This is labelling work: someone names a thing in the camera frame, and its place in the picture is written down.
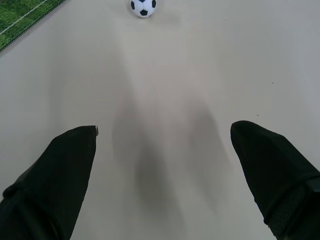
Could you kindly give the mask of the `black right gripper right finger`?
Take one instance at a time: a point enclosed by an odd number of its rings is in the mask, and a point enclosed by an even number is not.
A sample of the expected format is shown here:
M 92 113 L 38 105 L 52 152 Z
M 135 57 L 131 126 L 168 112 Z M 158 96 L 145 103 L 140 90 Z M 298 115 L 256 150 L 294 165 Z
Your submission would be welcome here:
M 232 146 L 264 223 L 278 240 L 320 238 L 320 172 L 283 135 L 240 120 Z

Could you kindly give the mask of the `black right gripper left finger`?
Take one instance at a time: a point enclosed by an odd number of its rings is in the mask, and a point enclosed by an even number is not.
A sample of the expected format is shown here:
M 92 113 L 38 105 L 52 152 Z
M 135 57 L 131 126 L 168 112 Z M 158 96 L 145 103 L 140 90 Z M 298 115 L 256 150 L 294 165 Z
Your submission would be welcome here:
M 42 155 L 3 191 L 2 240 L 69 240 L 87 189 L 99 134 L 79 126 L 55 137 Z

